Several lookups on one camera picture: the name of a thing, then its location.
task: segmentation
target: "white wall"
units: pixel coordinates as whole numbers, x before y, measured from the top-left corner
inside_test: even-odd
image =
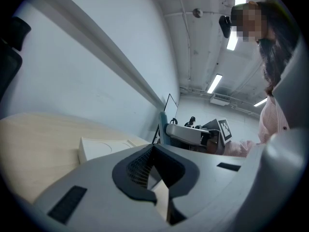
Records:
[[[99,1],[86,12],[101,22],[108,21],[100,25],[102,29],[113,35],[163,102],[169,93],[179,100],[174,55],[157,4],[153,0],[126,0],[122,8],[127,11],[122,16],[120,0]],[[147,23],[144,14],[149,17]],[[32,30],[19,53],[22,67],[0,104],[0,118],[21,112],[60,113],[150,138],[149,131],[156,128],[156,107],[29,2],[24,2],[15,15]]]
[[[195,125],[205,125],[213,119],[226,117],[231,128],[233,141],[252,140],[259,143],[257,136],[259,120],[229,107],[209,103],[209,100],[196,97],[181,96],[176,114],[180,125],[196,118]]]

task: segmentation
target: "black slot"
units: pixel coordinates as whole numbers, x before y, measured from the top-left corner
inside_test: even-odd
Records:
[[[87,189],[83,187],[72,187],[48,213],[48,216],[66,224],[86,191]]]
[[[219,163],[217,167],[225,168],[225,169],[236,171],[236,172],[240,169],[240,166],[238,165],[233,165],[233,164],[228,164],[228,163],[223,163],[223,162]]]

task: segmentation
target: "table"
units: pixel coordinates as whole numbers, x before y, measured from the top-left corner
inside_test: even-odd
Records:
[[[72,116],[22,113],[0,120],[0,165],[11,190],[30,203],[79,165],[80,138],[149,142]]]

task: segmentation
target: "wooden desk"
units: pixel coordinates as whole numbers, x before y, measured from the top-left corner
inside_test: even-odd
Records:
[[[0,120],[0,164],[11,190],[30,203],[79,165],[80,138],[149,142],[86,119],[23,113]]]

